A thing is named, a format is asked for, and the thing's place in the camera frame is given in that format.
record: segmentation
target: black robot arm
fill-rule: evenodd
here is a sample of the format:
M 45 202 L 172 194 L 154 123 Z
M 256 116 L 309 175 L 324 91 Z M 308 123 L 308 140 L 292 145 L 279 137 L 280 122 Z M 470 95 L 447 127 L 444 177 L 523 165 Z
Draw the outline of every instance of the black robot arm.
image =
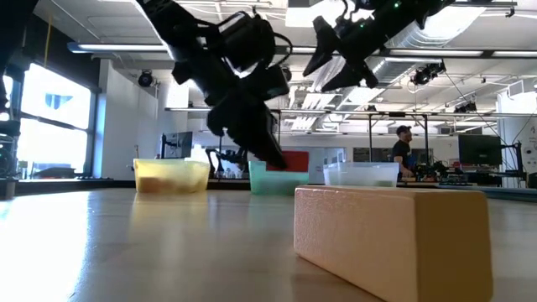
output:
M 221 24 L 199 20 L 171 0 L 137 0 L 175 61 L 173 77 L 192 79 L 212 107 L 208 128 L 227 135 L 261 160 L 285 167 L 274 139 L 274 117 L 265 101 L 289 93 L 279 64 L 272 64 L 276 44 L 270 23 L 239 12 Z M 225 23 L 232 25 L 222 29 Z M 253 71 L 239 78 L 233 70 Z
M 475 3 L 489 3 L 492 0 L 470 0 Z M 304 71 L 304 76 L 319 69 L 332 58 L 337 51 L 346 64 L 340 73 L 323 87 L 330 91 L 348 86 L 360 86 L 365 80 L 370 88 L 378 85 L 378 80 L 365 63 L 365 59 L 375 51 L 382 52 L 384 44 L 412 22 L 423 29 L 425 20 L 455 0 L 353 0 L 355 11 L 358 9 L 374 10 L 372 17 L 353 22 L 343 15 L 336 20 L 332 28 L 322 16 L 314 21 L 317 48 Z

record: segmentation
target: red object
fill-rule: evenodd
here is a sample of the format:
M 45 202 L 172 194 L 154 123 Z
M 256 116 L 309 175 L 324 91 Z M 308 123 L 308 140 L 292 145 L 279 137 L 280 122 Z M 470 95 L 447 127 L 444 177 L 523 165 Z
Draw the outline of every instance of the red object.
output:
M 285 172 L 308 172 L 310 165 L 310 154 L 304 151 L 282 151 L 287 169 L 278 169 L 267 164 L 267 171 L 285 171 Z

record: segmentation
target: teal container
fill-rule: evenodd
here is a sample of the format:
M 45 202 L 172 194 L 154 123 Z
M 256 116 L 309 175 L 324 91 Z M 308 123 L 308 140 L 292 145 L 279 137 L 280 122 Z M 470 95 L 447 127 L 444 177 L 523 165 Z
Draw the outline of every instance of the teal container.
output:
M 309 173 L 267 171 L 267 163 L 249 162 L 250 186 L 254 195 L 294 195 L 299 185 L 308 185 Z

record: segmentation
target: black t-shirt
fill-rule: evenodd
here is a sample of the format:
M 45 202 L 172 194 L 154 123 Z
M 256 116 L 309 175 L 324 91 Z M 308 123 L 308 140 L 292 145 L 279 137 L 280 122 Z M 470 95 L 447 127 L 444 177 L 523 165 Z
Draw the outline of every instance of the black t-shirt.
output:
M 392 149 L 392 159 L 395 159 L 396 156 L 403 158 L 403 166 L 409 168 L 409 154 L 410 154 L 410 145 L 399 140 L 395 143 L 394 148 Z

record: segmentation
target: black cap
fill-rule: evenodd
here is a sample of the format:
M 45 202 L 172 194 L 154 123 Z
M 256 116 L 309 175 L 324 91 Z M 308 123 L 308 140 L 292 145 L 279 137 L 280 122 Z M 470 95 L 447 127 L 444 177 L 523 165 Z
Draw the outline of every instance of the black cap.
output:
M 399 126 L 395 132 L 399 136 L 401 133 L 407 133 L 411 128 L 411 126 Z

